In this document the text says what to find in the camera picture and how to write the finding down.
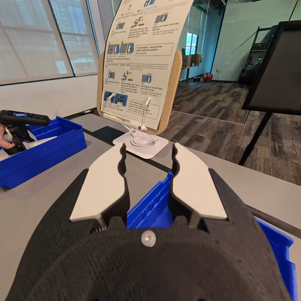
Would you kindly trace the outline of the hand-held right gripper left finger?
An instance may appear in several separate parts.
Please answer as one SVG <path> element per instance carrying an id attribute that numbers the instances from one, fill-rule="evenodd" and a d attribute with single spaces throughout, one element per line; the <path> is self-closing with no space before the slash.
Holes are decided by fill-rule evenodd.
<path id="1" fill-rule="evenodd" d="M 127 225 L 130 195 L 125 178 L 126 145 L 117 143 L 88 168 L 70 215 L 71 222 L 95 219 L 106 230 L 112 217 Z"/>

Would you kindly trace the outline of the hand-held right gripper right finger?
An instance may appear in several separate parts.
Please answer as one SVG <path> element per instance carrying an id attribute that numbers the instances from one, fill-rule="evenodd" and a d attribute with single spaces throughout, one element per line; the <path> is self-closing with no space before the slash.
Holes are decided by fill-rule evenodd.
<path id="1" fill-rule="evenodd" d="M 184 217 L 188 227 L 207 229 L 205 219 L 228 222 L 228 215 L 209 167 L 179 143 L 172 147 L 169 211 L 173 222 Z"/>

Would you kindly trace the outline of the white plastic bottle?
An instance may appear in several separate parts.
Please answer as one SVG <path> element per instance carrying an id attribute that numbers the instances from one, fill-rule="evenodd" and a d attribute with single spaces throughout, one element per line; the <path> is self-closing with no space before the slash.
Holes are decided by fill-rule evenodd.
<path id="1" fill-rule="evenodd" d="M 42 140 L 39 140 L 39 141 L 34 141 L 34 142 L 29 142 L 29 143 L 24 142 L 23 145 L 25 146 L 25 149 L 27 150 L 27 149 L 31 149 L 35 146 L 41 145 L 41 144 L 43 144 L 47 141 L 51 141 L 52 139 L 55 139 L 55 138 L 57 138 L 57 136 L 53 136 L 53 137 L 50 137 L 50 138 L 45 138 L 45 139 L 42 139 Z M 6 150 L 6 149 L 1 149 L 0 150 L 0 161 L 7 159 L 9 156 L 12 156 L 12 155 L 8 154 L 8 150 Z"/>

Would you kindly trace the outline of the blue plastic bin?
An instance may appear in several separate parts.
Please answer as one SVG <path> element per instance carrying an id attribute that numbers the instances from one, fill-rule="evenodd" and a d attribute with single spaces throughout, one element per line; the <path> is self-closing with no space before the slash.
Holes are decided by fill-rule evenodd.
<path id="1" fill-rule="evenodd" d="M 38 141 L 55 138 L 1 160 L 0 187 L 13 189 L 87 147 L 82 126 L 59 116 L 29 129 Z"/>
<path id="2" fill-rule="evenodd" d="M 170 181 L 167 177 L 158 182 L 127 214 L 127 228 L 170 228 L 173 222 L 168 209 Z M 290 248 L 294 240 L 273 226 L 258 219 L 277 260 L 283 281 L 294 301 L 298 300 L 296 265 L 290 261 Z"/>

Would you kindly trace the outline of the person's left hand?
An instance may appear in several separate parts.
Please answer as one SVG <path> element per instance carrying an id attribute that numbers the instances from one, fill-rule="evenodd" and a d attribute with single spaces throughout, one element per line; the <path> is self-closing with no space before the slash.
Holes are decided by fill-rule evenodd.
<path id="1" fill-rule="evenodd" d="M 15 146 L 14 144 L 9 143 L 3 139 L 4 134 L 7 134 L 6 126 L 1 124 L 0 125 L 0 147 L 3 149 L 10 149 L 10 148 L 14 147 Z"/>

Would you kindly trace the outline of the large window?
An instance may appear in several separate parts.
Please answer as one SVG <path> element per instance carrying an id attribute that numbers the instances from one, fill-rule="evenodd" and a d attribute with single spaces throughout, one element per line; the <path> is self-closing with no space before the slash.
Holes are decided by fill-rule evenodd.
<path id="1" fill-rule="evenodd" d="M 88 1 L 0 1 L 1 85 L 94 75 L 98 61 Z"/>

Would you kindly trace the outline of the instruction board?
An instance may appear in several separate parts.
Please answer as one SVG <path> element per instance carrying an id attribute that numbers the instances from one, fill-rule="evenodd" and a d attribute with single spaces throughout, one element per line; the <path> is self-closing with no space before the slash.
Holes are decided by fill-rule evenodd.
<path id="1" fill-rule="evenodd" d="M 157 130 L 172 66 L 193 1 L 121 1 L 108 33 L 97 109 Z"/>

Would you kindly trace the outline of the stack of cardboard boxes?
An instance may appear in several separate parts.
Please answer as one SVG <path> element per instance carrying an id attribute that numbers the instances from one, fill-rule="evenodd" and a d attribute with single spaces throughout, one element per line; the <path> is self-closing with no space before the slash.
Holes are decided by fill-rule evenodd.
<path id="1" fill-rule="evenodd" d="M 182 55 L 182 69 L 199 66 L 202 63 L 202 60 L 202 54 Z"/>

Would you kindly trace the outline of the black framed sign stand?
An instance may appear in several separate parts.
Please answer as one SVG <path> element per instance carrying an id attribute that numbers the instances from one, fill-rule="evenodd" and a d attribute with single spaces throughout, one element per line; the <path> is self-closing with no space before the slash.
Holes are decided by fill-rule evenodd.
<path id="1" fill-rule="evenodd" d="M 273 113 L 301 115 L 301 20 L 278 24 L 243 110 L 265 112 L 238 165 L 252 153 Z"/>

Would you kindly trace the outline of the metal shelf rack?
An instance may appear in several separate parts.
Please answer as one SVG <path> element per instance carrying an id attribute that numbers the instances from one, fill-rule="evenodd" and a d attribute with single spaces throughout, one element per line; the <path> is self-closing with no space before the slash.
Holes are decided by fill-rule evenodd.
<path id="1" fill-rule="evenodd" d="M 239 75 L 238 85 L 240 87 L 248 88 L 252 85 L 267 53 L 276 29 L 277 25 L 266 28 L 258 27 L 247 57 L 246 64 L 242 68 Z"/>

